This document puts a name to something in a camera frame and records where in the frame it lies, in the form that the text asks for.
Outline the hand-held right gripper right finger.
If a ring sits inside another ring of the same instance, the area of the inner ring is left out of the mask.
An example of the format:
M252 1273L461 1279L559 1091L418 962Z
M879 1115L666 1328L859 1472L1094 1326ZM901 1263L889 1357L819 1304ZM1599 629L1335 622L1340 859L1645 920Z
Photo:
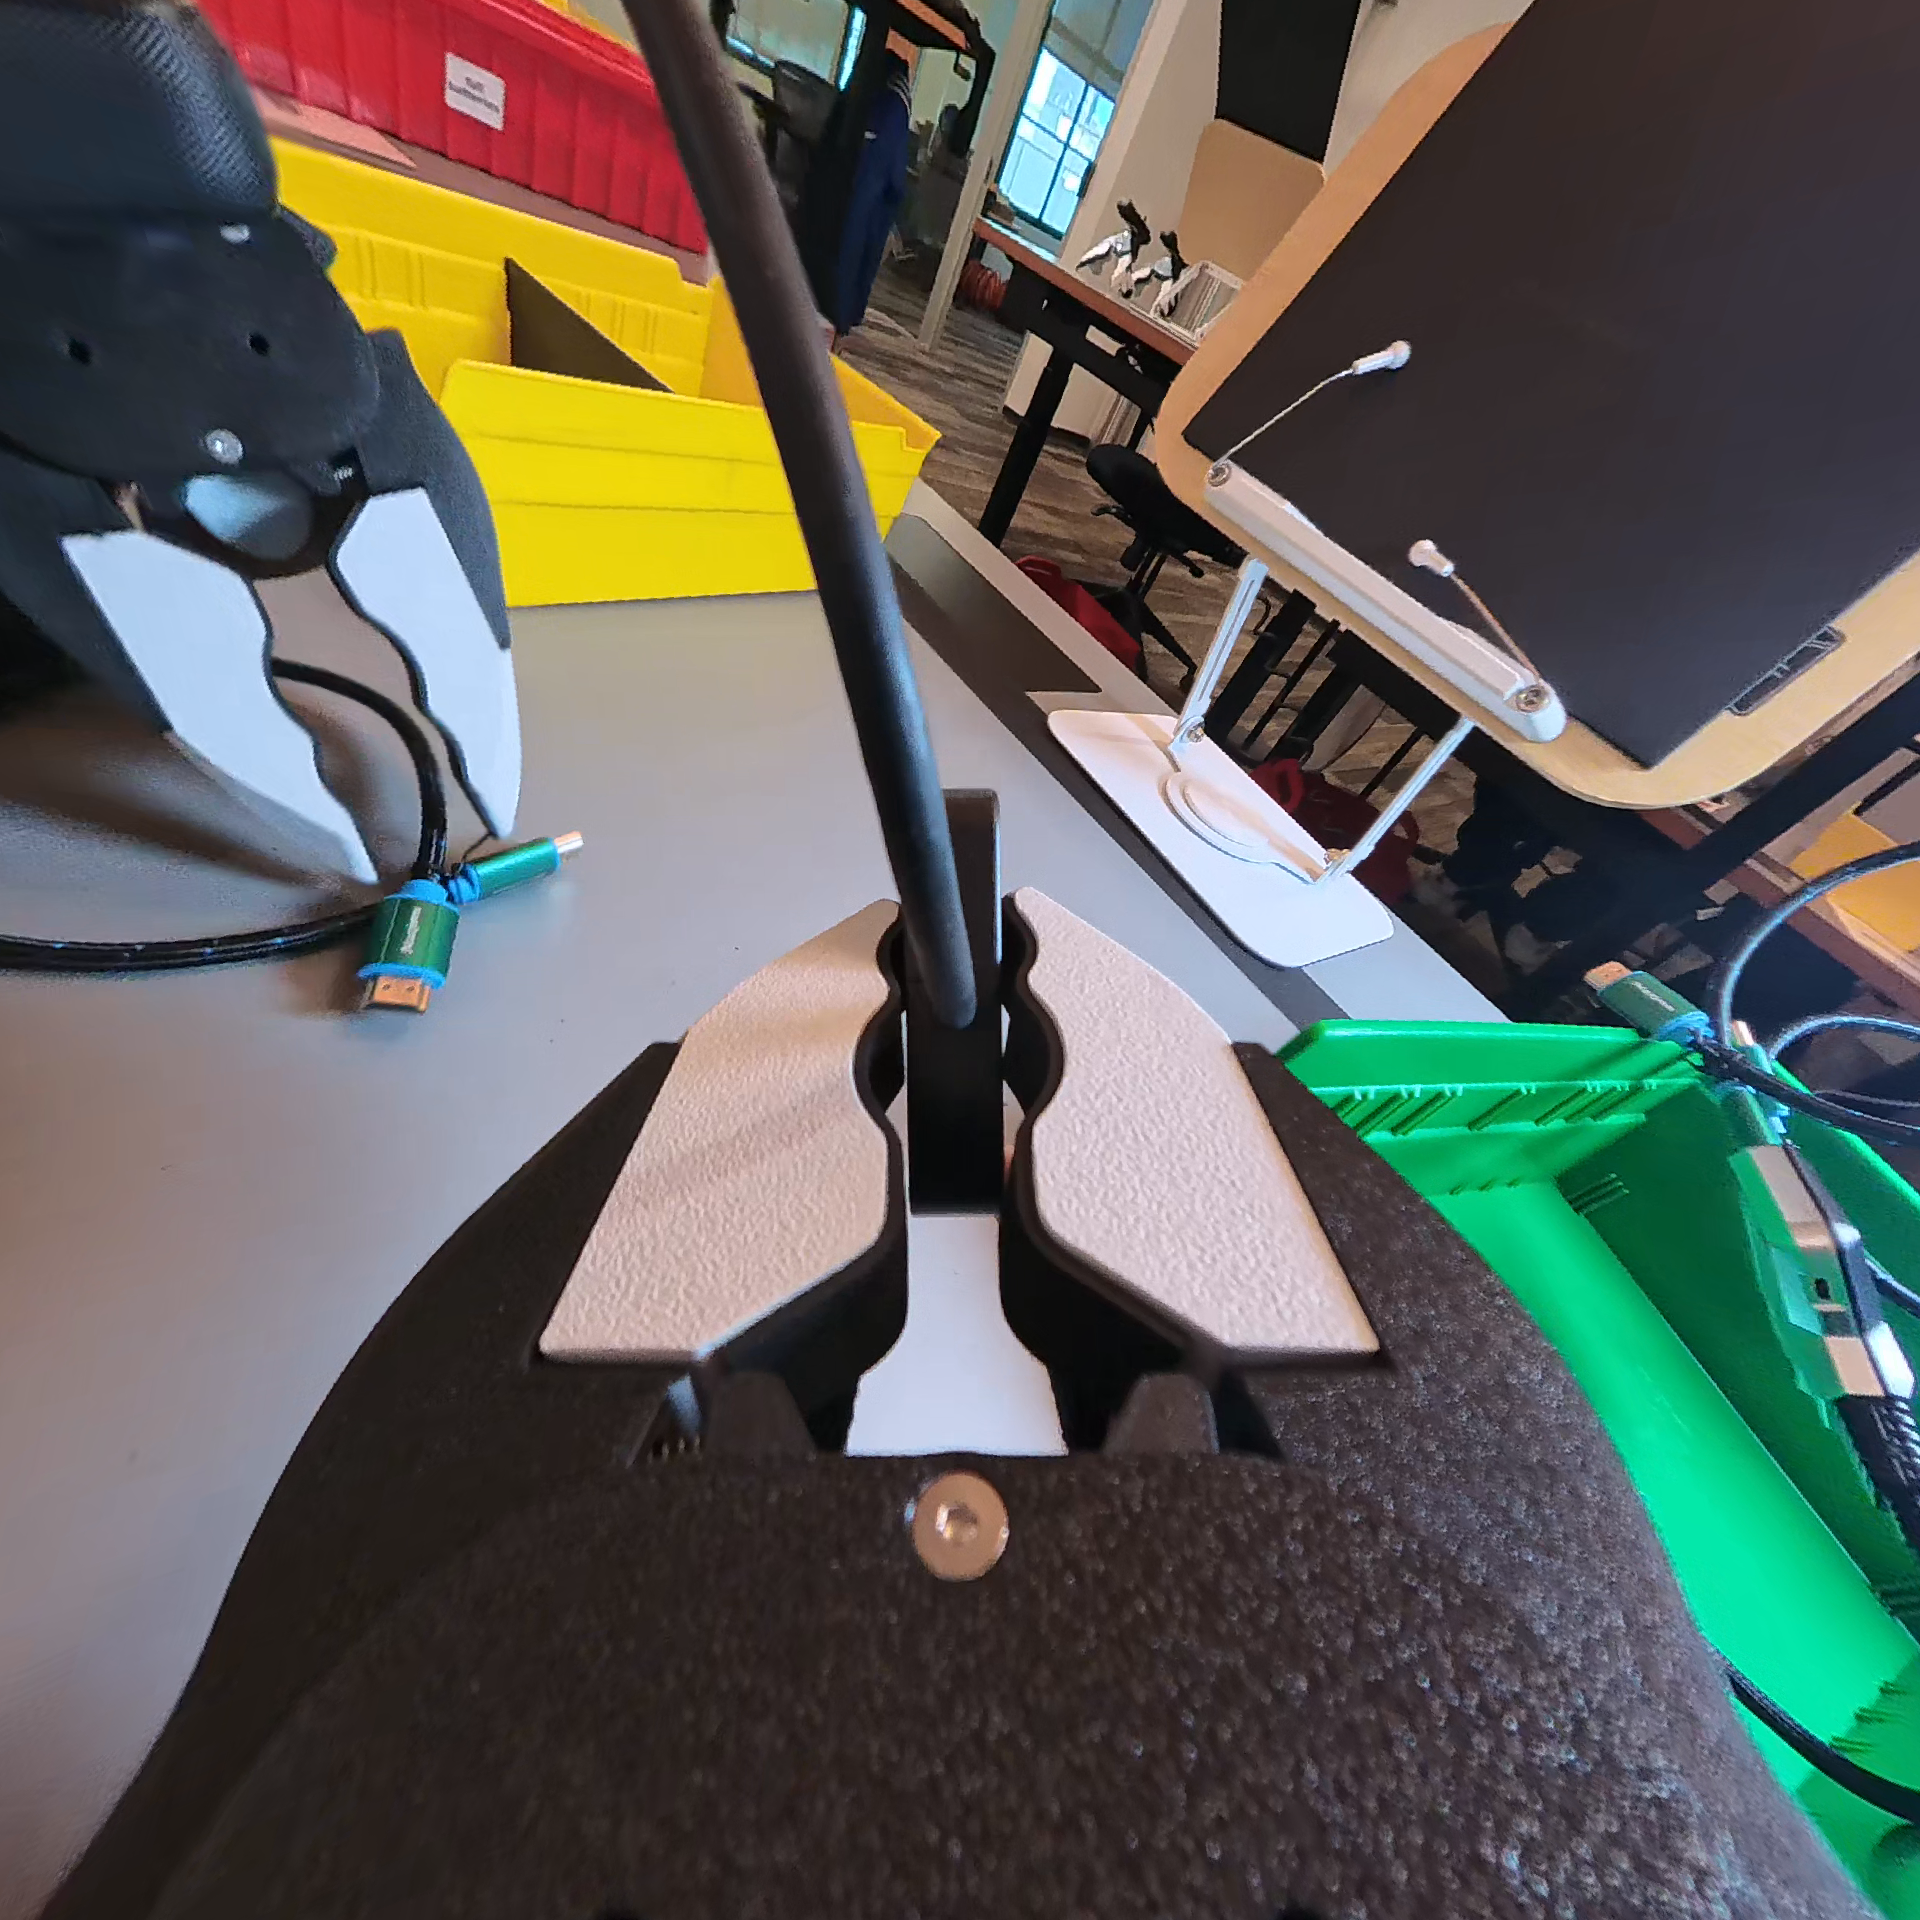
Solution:
M1275 1452L1257 1377L1382 1366L1232 1035L1039 889L1002 897L1002 1082L999 1304L1066 1449L1104 1449L1138 1387L1172 1377L1205 1448Z

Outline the red plastic bin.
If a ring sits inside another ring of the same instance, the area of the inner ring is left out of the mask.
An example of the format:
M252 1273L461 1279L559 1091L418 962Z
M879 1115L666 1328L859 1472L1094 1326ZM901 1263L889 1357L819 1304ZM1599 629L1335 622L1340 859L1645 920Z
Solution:
M307 109L710 253L645 59L561 2L201 2L242 71Z
M1053 558L1019 558L1019 570L1081 625L1131 673L1144 673L1144 617L1123 587L1091 587Z

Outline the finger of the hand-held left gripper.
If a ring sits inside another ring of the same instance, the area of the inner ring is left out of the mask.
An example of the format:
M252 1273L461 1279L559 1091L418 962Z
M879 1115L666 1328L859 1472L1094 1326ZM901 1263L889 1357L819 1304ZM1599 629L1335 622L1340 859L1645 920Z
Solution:
M301 827L353 881L375 881L311 730L279 699L275 629L252 584L149 533L64 537L64 554L175 742L256 809Z
M522 776L515 665L433 497L367 497L332 543L332 584L405 660L472 808L511 836Z

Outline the black wood-rimmed panel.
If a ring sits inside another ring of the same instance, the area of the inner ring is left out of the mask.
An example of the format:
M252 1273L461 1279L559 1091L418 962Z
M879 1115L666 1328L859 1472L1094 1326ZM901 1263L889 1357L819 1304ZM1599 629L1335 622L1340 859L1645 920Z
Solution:
M1916 2L1531 2L1180 373L1175 492L1603 808L1916 655Z

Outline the tan and black board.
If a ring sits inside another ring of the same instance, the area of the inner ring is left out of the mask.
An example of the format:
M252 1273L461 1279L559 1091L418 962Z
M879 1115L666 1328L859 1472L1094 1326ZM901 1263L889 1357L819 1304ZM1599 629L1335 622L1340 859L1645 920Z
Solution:
M1217 2L1217 85L1175 235L1248 282L1325 186L1363 2Z

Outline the grey multiport adapter hub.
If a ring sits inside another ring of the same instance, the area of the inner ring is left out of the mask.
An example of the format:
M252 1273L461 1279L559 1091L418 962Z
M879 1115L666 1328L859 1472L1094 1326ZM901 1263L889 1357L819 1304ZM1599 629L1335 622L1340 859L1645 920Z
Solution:
M1798 1384L1817 1405L1914 1396L1914 1366L1891 1332L1866 1239L1789 1142L1730 1155L1767 1316Z

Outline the yellow plastic bin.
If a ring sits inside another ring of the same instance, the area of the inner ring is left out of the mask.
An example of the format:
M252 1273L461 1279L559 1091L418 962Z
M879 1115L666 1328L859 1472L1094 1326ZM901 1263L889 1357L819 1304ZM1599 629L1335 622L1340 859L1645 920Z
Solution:
M810 592L801 520L722 282L522 208L275 137L332 285L396 327L492 507L511 606ZM663 381L521 367L511 267Z

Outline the green plastic bin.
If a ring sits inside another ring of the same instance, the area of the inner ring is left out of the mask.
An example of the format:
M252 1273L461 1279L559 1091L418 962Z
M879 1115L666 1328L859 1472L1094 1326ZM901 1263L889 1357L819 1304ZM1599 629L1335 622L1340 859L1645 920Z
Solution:
M1607 1025L1316 1021L1281 1064L1372 1154L1302 1165L1397 1382L1260 1387L1283 1448L1448 1558L1505 1688L1603 1715L1607 1816L1694 1780L1754 1864L1706 1839L1657 1909L1802 1915L1838 1878L1817 1827L1838 1908L1916 1917L1916 1819L1726 1691L1730 1658L1841 1768L1916 1785L1916 1547L1802 1387L1735 1093Z

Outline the black office chair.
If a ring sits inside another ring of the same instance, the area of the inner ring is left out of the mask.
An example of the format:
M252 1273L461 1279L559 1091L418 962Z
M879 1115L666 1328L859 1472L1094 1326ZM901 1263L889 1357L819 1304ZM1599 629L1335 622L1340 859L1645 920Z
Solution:
M1091 483L1107 497L1094 517L1117 517L1131 528L1131 546L1122 554L1126 578L1115 587L1094 584L1091 595L1135 641L1155 641L1186 665L1186 691L1195 676L1195 660L1150 606L1147 595L1171 561L1186 569L1193 578L1205 576L1205 561L1222 564L1232 578L1237 578L1246 551L1208 520L1193 513L1166 488L1161 468L1139 451L1126 443L1094 443L1085 458L1085 468Z
M769 159L778 181L805 181L805 171L831 127L832 109L838 85L831 85L831 79L819 79L812 70L791 59L775 61Z

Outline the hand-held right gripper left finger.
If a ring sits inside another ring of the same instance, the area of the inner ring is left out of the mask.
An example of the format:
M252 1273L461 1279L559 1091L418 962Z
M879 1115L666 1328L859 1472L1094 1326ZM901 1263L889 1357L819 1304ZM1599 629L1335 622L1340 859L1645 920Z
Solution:
M740 983L678 1047L538 1334L548 1362L775 1376L819 1449L909 1309L898 904Z

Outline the black white desktop device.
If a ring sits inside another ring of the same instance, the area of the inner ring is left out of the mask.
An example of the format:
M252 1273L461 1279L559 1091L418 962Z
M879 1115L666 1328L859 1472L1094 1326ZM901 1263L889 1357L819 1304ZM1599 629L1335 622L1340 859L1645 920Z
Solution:
M1152 231L1139 206L1117 202L1122 227L1075 264L1107 273L1107 290L1152 324L1198 344L1237 300L1246 282L1216 260L1189 260L1172 227Z

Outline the blue hanging jacket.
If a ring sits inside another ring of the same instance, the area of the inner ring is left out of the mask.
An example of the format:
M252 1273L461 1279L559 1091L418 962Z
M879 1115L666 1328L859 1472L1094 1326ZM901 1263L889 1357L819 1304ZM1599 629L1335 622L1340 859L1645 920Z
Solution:
M910 75L898 61L869 109L840 212L826 226L822 316L838 340L848 337L866 310L898 221L910 159Z

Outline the red bag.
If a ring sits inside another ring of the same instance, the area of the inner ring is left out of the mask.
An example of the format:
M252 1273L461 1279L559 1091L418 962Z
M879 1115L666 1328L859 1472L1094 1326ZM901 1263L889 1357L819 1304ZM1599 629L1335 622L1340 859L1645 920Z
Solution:
M1380 822L1372 801L1335 787L1320 770L1302 770L1295 756L1271 756L1250 768L1250 782L1328 851L1353 851L1363 833ZM1419 846L1419 815L1397 815L1358 865L1358 881L1382 904L1400 904L1413 889Z

